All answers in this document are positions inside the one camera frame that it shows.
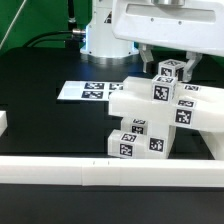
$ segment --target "black tabletop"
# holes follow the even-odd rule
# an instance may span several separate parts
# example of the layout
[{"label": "black tabletop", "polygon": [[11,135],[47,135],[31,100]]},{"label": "black tabletop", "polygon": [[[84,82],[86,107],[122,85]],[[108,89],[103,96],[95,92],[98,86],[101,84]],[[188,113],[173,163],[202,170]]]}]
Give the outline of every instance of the black tabletop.
[{"label": "black tabletop", "polygon": [[[184,59],[154,52],[155,59]],[[8,129],[0,155],[107,157],[107,138],[121,118],[107,102],[58,101],[66,80],[120,82],[142,62],[103,66],[65,49],[16,48],[0,57],[0,109]],[[204,56],[194,84],[224,87],[224,68]],[[197,131],[179,129],[170,158],[213,159]],[[223,223],[224,190],[168,187],[0,185],[0,223]]]}]

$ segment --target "stacked cubes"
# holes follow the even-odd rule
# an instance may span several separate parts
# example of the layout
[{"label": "stacked cubes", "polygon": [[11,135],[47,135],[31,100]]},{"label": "stacked cubes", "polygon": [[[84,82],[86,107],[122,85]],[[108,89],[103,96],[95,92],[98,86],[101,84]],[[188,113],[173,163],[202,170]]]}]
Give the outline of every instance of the stacked cubes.
[{"label": "stacked cubes", "polygon": [[[140,99],[145,98],[158,105],[171,104],[175,100],[178,76],[181,75],[184,66],[185,62],[172,59],[161,62],[160,74],[154,79],[128,77],[124,81],[123,90],[127,91],[127,94],[135,95],[136,102],[141,102]],[[184,110],[188,107],[190,111],[191,105],[186,105],[187,102],[179,103],[178,108]],[[136,105],[131,106],[137,114]],[[127,117],[121,121],[121,130],[114,130],[108,139],[108,155],[129,159],[167,159],[175,138],[176,127],[164,124],[162,120],[149,122],[133,118],[129,113],[125,115]]]}]

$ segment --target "white panel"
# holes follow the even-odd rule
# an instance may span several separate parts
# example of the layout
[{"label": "white panel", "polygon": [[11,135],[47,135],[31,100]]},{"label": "white panel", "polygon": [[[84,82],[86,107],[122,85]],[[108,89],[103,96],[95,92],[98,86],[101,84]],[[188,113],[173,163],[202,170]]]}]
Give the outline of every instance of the white panel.
[{"label": "white panel", "polygon": [[224,56],[223,0],[186,0],[181,7],[114,0],[112,25],[120,39]]}]

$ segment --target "black cable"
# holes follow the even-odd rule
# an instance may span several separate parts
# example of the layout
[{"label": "black cable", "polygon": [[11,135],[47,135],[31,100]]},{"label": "black cable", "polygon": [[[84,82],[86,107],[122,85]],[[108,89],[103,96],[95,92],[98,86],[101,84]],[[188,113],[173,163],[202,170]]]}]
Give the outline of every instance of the black cable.
[{"label": "black cable", "polygon": [[68,17],[69,18],[75,18],[74,2],[73,2],[73,0],[68,0]]},{"label": "black cable", "polygon": [[60,41],[66,41],[67,39],[42,39],[34,42],[33,44],[30,45],[30,47],[35,47],[37,44],[42,43],[42,42],[60,42]]},{"label": "black cable", "polygon": [[27,41],[23,47],[28,47],[30,44],[32,44],[34,41],[39,40],[43,37],[49,37],[49,36],[56,36],[56,35],[63,35],[63,34],[71,34],[72,35],[72,31],[56,31],[56,32],[49,32],[49,33],[43,33],[40,34],[36,37],[33,37],[32,39],[30,39],[29,41]]},{"label": "black cable", "polygon": [[77,22],[75,19],[75,11],[74,11],[74,1],[67,0],[68,2],[68,29],[72,30],[77,28]]}]

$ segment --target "white cable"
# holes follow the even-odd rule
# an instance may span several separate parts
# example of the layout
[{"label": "white cable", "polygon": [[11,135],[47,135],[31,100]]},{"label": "white cable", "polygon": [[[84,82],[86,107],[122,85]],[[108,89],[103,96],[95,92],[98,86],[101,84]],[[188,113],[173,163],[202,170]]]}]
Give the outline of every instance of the white cable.
[{"label": "white cable", "polygon": [[14,17],[12,23],[10,24],[10,26],[9,26],[9,28],[8,28],[8,30],[7,30],[7,32],[6,32],[5,36],[4,36],[4,38],[3,38],[2,42],[1,42],[1,44],[0,44],[0,50],[2,49],[2,47],[3,47],[4,43],[5,43],[5,41],[7,40],[8,36],[9,36],[9,33],[11,32],[11,30],[12,30],[12,28],[13,28],[13,26],[14,26],[16,20],[18,19],[18,17],[19,17],[19,15],[20,15],[21,11],[23,10],[23,8],[24,8],[26,2],[27,2],[27,0],[24,0],[23,3],[21,4],[19,10],[17,11],[17,13],[16,13],[16,15],[15,15],[15,17]]}]

